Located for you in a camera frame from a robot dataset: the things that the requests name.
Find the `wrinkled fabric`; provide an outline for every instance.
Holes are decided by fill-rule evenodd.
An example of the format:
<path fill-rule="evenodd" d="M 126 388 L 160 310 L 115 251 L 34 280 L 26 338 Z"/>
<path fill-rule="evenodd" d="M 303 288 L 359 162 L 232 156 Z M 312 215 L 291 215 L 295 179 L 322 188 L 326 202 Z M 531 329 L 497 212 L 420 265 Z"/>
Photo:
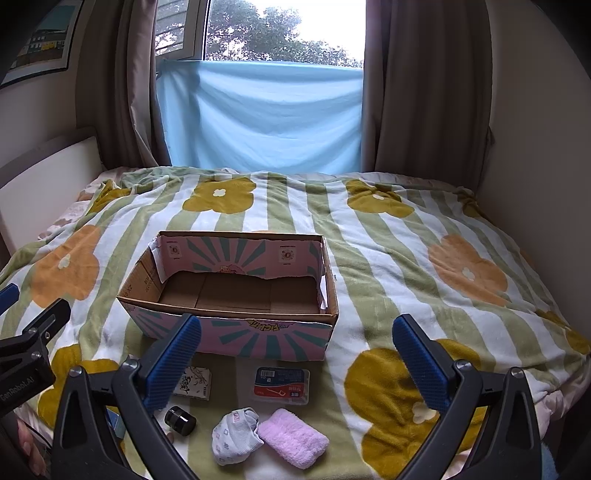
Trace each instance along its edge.
<path fill-rule="evenodd" d="M 279 173 L 358 171 L 361 69 L 167 61 L 158 101 L 173 165 Z"/>

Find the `screw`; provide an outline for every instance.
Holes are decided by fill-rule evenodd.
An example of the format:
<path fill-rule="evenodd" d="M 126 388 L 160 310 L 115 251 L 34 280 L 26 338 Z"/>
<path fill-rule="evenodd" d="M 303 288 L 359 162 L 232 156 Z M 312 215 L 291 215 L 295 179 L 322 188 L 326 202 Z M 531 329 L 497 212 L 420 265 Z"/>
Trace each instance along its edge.
<path fill-rule="evenodd" d="M 125 360 L 125 362 L 123 362 L 121 364 L 121 367 L 123 367 L 123 370 L 135 370 L 136 368 L 139 367 L 139 363 L 137 360 L 134 360 L 133 358 L 127 357 L 127 359 Z"/>
<path fill-rule="evenodd" d="M 456 368 L 465 372 L 466 370 L 470 370 L 472 368 L 472 364 L 468 360 L 458 360 L 456 362 Z"/>
<path fill-rule="evenodd" d="M 80 365 L 76 365 L 75 367 L 70 368 L 69 375 L 71 377 L 79 377 L 82 375 L 82 367 Z"/>
<path fill-rule="evenodd" d="M 525 373 L 523 373 L 523 370 L 521 368 L 517 368 L 517 367 L 513 367 L 511 369 L 511 375 L 513 375 L 515 378 L 525 377 Z"/>

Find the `window frame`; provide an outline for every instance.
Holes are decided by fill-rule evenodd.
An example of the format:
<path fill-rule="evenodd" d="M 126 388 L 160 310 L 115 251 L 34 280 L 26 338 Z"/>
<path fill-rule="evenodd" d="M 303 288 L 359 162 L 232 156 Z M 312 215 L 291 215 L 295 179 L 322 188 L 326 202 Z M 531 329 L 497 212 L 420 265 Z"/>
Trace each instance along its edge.
<path fill-rule="evenodd" d="M 207 16 L 211 0 L 189 0 L 184 22 L 183 46 L 178 50 L 156 55 L 156 60 L 203 60 Z"/>

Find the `finger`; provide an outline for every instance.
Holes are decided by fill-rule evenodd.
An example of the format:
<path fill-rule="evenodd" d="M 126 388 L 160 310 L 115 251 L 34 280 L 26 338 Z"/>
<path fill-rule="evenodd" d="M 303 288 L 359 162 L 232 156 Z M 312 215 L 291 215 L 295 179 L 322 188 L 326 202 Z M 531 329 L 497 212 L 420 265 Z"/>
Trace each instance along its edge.
<path fill-rule="evenodd" d="M 17 419 L 18 425 L 18 444 L 21 446 L 23 452 L 25 452 L 26 456 L 31 454 L 31 449 L 33 448 L 33 434 L 29 430 L 29 428 L 22 422 L 22 420 Z"/>
<path fill-rule="evenodd" d="M 29 457 L 29 468 L 35 475 L 46 474 L 45 460 L 39 453 L 39 449 L 37 449 L 36 445 L 33 445 L 31 456 Z"/>

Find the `blanket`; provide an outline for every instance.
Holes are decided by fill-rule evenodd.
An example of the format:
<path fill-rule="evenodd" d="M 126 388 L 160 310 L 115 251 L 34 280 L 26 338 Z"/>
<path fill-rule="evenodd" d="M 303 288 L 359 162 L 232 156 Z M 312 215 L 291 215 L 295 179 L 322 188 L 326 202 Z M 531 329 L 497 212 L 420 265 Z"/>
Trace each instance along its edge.
<path fill-rule="evenodd" d="M 252 407 L 264 420 L 281 407 L 252 398 L 256 369 L 293 364 L 198 353 L 192 364 L 212 372 L 210 400 L 173 397 L 169 406 L 197 418 L 195 432 L 174 445 L 201 479 L 395 478 L 438 418 L 392 344 L 392 320 L 401 313 L 453 358 L 493 372 L 524 368 L 542 435 L 589 383 L 589 344 L 472 192 L 391 174 L 159 167 L 106 182 L 84 216 L 21 248 L 0 274 L 0 287 L 15 283 L 21 291 L 0 317 L 2 338 L 19 334 L 55 298 L 72 307 L 48 346 L 56 383 L 29 402 L 49 426 L 69 368 L 115 369 L 153 341 L 115 296 L 161 230 L 319 233 L 335 275 L 340 317 L 326 360 L 298 364 L 310 371 L 310 402 L 289 406 L 329 438 L 327 452 L 306 471 L 266 446 L 244 463 L 218 466 L 211 435 L 224 414 Z M 483 415 L 476 411 L 449 475 Z M 129 437 L 123 448 L 134 471 L 148 475 Z"/>

